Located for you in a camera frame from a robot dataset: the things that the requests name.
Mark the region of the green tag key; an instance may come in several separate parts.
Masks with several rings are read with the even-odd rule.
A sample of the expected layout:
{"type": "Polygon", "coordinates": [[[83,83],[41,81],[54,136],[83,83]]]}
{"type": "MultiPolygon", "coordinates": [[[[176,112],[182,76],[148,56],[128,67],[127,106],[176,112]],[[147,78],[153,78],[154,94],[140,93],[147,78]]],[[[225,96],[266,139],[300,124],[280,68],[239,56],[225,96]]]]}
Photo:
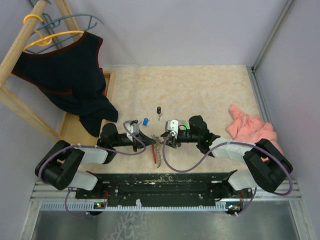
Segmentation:
{"type": "Polygon", "coordinates": [[[189,125],[187,124],[186,121],[180,121],[178,123],[178,127],[179,128],[183,128],[184,130],[189,130],[190,129],[190,127],[189,127],[189,125]]]}

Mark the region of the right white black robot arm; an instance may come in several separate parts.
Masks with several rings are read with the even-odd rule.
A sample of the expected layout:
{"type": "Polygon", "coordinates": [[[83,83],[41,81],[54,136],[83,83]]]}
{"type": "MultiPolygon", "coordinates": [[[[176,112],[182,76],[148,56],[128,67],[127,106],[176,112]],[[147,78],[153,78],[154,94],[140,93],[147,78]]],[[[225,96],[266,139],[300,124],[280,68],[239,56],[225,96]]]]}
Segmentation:
{"type": "Polygon", "coordinates": [[[246,164],[246,170],[232,172],[223,185],[227,197],[235,198],[241,190],[257,187],[277,195],[276,190],[284,180],[289,182],[289,189],[284,194],[292,192],[290,174],[293,167],[269,140],[262,138],[256,143],[227,140],[211,133],[200,115],[192,116],[188,125],[188,129],[181,129],[178,120],[168,120],[161,135],[163,146],[177,148],[183,143],[195,143],[204,157],[226,158],[246,164]]]}

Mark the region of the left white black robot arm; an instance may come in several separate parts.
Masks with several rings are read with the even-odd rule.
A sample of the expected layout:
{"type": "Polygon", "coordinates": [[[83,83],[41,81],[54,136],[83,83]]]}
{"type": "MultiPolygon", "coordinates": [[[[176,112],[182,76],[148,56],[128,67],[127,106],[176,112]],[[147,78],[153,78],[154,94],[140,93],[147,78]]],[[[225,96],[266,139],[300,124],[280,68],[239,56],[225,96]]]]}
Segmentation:
{"type": "Polygon", "coordinates": [[[79,170],[85,164],[109,164],[117,154],[136,156],[156,140],[140,131],[137,121],[123,123],[125,133],[119,133],[115,124],[103,126],[96,145],[70,144],[59,140],[35,168],[35,175],[44,183],[61,191],[67,188],[86,190],[97,199],[103,195],[104,186],[94,173],[79,170]]]}

